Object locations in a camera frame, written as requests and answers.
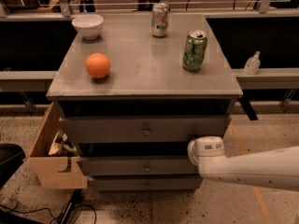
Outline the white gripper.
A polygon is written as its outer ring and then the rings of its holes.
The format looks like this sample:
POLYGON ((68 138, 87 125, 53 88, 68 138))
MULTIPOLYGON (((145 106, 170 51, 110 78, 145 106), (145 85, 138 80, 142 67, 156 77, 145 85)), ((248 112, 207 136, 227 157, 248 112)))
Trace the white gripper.
POLYGON ((197 161, 197 157, 195 156, 195 142, 192 140, 188 146, 187 146, 187 151, 188 151, 188 157, 190 162, 194 165, 197 166, 198 165, 198 161, 197 161))

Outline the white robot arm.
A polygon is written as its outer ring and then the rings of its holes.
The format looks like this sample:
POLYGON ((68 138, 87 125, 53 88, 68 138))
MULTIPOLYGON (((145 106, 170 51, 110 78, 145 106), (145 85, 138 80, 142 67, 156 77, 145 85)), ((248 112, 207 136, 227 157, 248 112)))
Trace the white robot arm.
POLYGON ((217 136, 193 139, 188 156, 204 179, 270 189, 299 190, 299 147, 228 158, 217 136))

